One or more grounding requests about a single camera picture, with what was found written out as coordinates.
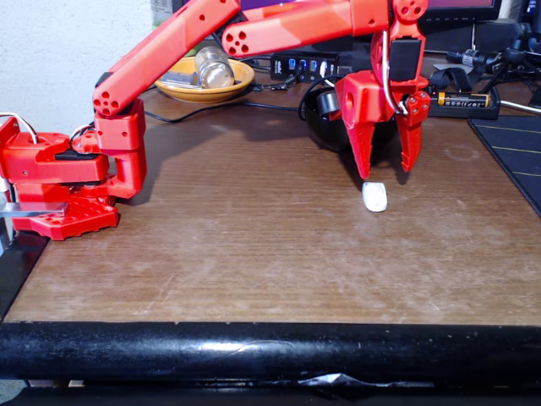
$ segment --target glass jar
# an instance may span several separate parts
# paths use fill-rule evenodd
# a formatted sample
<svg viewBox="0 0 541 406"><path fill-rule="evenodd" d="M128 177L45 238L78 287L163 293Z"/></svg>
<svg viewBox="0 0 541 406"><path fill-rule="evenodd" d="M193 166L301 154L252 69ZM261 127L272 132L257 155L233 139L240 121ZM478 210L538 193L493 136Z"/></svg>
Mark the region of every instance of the glass jar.
<svg viewBox="0 0 541 406"><path fill-rule="evenodd" d="M197 52L195 66L203 89L218 89L235 84L235 74L227 55L218 47L205 47Z"/></svg>

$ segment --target black mouse pad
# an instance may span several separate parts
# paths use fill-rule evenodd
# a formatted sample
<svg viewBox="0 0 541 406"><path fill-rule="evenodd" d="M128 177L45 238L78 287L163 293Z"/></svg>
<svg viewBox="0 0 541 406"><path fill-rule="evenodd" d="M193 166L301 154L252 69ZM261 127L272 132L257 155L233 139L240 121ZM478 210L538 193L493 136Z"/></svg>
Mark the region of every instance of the black mouse pad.
<svg viewBox="0 0 541 406"><path fill-rule="evenodd" d="M468 120L533 209L541 216L541 117Z"/></svg>

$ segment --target yellow plate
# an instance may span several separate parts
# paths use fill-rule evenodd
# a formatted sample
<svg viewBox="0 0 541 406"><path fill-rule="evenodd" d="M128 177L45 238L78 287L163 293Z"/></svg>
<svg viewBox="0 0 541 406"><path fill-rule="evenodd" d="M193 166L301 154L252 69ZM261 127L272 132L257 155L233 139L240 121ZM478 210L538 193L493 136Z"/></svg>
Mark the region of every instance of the yellow plate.
<svg viewBox="0 0 541 406"><path fill-rule="evenodd" d="M163 91L166 95L174 97L183 102L192 103L219 103L229 100L248 87L250 82L254 80L254 70L246 63L229 59L229 63L235 73L235 80L239 81L236 85L222 87L220 89L179 89L177 87L166 86L159 80L156 81L156 87ZM195 57L182 58L175 63L170 72L178 72L181 74L192 74L197 68L195 67Z"/></svg>

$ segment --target screw hole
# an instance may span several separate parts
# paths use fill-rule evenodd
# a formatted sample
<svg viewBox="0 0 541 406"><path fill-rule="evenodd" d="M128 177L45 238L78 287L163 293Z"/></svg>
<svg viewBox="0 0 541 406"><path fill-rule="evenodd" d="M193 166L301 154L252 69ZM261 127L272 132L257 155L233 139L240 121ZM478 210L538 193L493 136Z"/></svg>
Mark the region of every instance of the screw hole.
<svg viewBox="0 0 541 406"><path fill-rule="evenodd" d="M347 93L346 96L346 107L351 110L353 108L353 95L351 93Z"/></svg>

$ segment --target robotic arm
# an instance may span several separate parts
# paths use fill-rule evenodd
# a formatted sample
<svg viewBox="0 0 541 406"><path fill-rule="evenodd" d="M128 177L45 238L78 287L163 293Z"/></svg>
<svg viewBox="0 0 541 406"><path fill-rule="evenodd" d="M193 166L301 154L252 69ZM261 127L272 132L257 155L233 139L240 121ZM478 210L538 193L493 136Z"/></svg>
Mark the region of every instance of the robotic arm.
<svg viewBox="0 0 541 406"><path fill-rule="evenodd" d="M374 126L396 115L402 165L409 171L429 112L421 91L428 85L420 76L424 38L417 28L427 7L428 0L317 0L243 14L238 0L187 3L102 75L93 95L93 129L73 141L38 133L35 142L15 118L0 127L0 177L15 187L19 200L68 203L64 217L15 218L15 229L65 239L116 226L115 197L139 193L146 175L145 111L137 97L212 33L236 58L375 33L373 71L336 83L341 110L333 118L344 121L358 170L367 178ZM109 156L116 174L108 172Z"/></svg>

